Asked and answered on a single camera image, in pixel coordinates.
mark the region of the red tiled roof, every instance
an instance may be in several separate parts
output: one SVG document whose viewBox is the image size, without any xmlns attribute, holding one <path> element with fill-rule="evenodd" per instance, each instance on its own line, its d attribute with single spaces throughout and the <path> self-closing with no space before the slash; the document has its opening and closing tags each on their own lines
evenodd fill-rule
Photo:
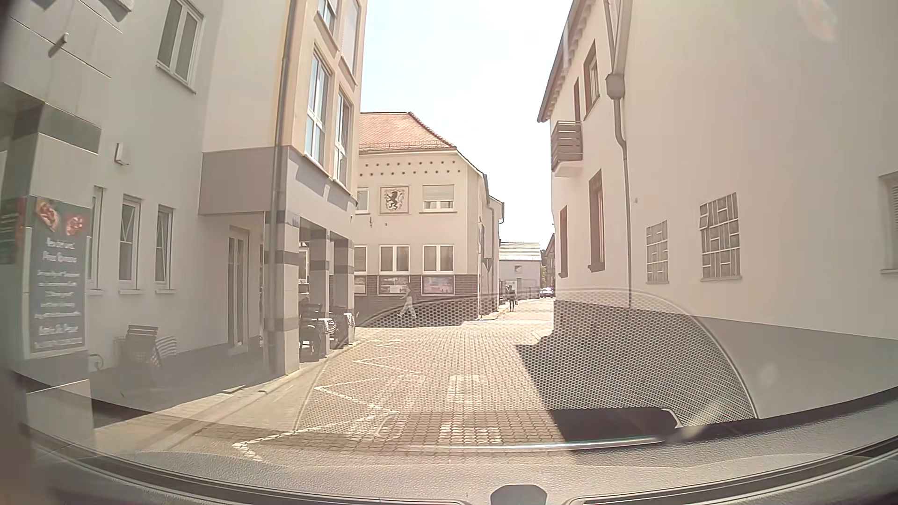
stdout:
<svg viewBox="0 0 898 505">
<path fill-rule="evenodd" d="M 362 112 L 358 150 L 409 151 L 456 149 L 411 112 Z"/>
</svg>

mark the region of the balcony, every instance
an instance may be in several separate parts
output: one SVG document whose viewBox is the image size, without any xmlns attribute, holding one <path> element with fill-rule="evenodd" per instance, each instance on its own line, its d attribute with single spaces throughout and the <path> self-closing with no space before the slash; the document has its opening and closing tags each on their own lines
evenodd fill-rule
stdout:
<svg viewBox="0 0 898 505">
<path fill-rule="evenodd" d="M 552 130 L 552 174 L 574 177 L 583 169 L 580 121 L 558 121 Z"/>
</svg>

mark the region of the door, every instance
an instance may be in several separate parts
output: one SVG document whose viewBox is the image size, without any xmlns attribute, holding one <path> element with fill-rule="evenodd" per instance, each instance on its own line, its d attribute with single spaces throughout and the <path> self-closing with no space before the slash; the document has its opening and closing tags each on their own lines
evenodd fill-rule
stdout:
<svg viewBox="0 0 898 505">
<path fill-rule="evenodd" d="M 249 295 L 249 242 L 249 234 L 231 230 L 227 246 L 227 341 L 232 354 L 245 352 L 249 347 L 246 303 Z"/>
</svg>

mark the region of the curb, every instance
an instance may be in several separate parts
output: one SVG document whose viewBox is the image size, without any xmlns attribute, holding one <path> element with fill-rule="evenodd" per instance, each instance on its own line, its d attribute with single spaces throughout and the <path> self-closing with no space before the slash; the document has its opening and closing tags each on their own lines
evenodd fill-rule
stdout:
<svg viewBox="0 0 898 505">
<path fill-rule="evenodd" d="M 353 345 L 349 344 L 342 349 L 333 350 L 331 354 L 327 356 L 326 359 L 321 359 L 319 361 L 315 361 L 313 363 L 309 363 L 306 367 L 301 367 L 294 372 L 291 372 L 285 376 L 278 377 L 272 380 L 269 380 L 266 383 L 262 383 L 258 386 L 254 387 L 245 387 L 240 392 L 234 395 L 232 398 L 228 398 L 223 400 L 220 403 L 216 403 L 212 405 L 208 409 L 201 411 L 195 415 L 206 417 L 203 420 L 190 420 L 186 419 L 185 421 L 190 421 L 189 424 L 180 428 L 173 433 L 162 437 L 161 439 L 152 440 L 149 442 L 149 445 L 145 447 L 143 450 L 146 451 L 167 451 L 171 450 L 184 440 L 196 435 L 203 429 L 217 424 L 220 420 L 230 416 L 233 413 L 236 413 L 261 398 L 265 397 L 266 394 L 271 394 L 284 387 L 285 385 L 290 384 L 299 376 L 302 376 L 309 372 L 310 370 L 315 370 L 320 365 L 327 363 L 328 359 L 338 356 L 342 351 L 347 349 L 352 349 Z"/>
</svg>

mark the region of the downspout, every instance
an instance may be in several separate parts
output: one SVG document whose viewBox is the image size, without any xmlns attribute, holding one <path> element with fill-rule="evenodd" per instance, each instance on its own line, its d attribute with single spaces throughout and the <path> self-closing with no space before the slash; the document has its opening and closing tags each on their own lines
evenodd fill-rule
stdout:
<svg viewBox="0 0 898 505">
<path fill-rule="evenodd" d="M 277 320 L 277 303 L 276 300 L 278 298 L 278 292 L 284 293 L 284 276 L 277 274 L 277 255 L 276 251 L 280 250 L 279 244 L 281 244 L 284 240 L 283 235 L 283 227 L 277 222 L 278 215 L 282 209 L 286 209 L 286 180 L 284 177 L 284 158 L 285 152 L 283 148 L 283 137 L 284 137 L 284 125 L 286 123 L 287 113 L 286 113 L 286 93 L 287 93 L 287 85 L 290 80 L 290 62 L 293 56 L 293 41 L 295 36 L 295 23 L 296 23 L 296 10 L 297 10 L 298 2 L 297 0 L 290 0 L 290 5 L 287 7 L 287 18 L 286 18 L 286 34 L 284 36 L 284 52 L 281 57 L 281 76 L 280 76 L 280 89 L 277 92 L 277 119 L 275 123 L 275 138 L 274 138 L 274 166 L 271 171 L 271 207 L 269 209 L 269 237 L 268 237 L 268 257 L 266 258 L 266 263 L 268 264 L 268 278 L 266 279 L 268 285 L 268 307 L 266 312 L 268 313 L 268 317 L 266 317 L 266 340 L 265 345 L 262 349 L 262 358 L 265 362 L 266 366 L 268 366 L 269 371 L 273 373 L 277 373 L 277 371 L 273 368 L 273 363 L 271 361 L 270 356 L 270 346 L 277 336 L 277 325 L 275 321 Z"/>
<path fill-rule="evenodd" d="M 627 199 L 627 308 L 633 308 L 633 226 L 630 214 L 629 201 L 629 164 L 627 161 L 627 140 L 623 137 L 623 117 L 621 113 L 621 100 L 623 100 L 626 88 L 624 86 L 624 64 L 626 63 L 626 49 L 624 54 L 618 55 L 618 44 L 614 39 L 611 4 L 604 0 L 605 28 L 608 32 L 608 49 L 611 52 L 612 71 L 605 77 L 605 85 L 608 97 L 614 101 L 614 137 L 621 146 L 621 159 L 623 161 L 623 185 L 624 195 Z M 628 0 L 621 0 L 621 15 L 618 20 L 618 36 L 623 40 L 626 48 L 626 38 L 629 37 L 629 14 L 631 4 Z"/>
</svg>

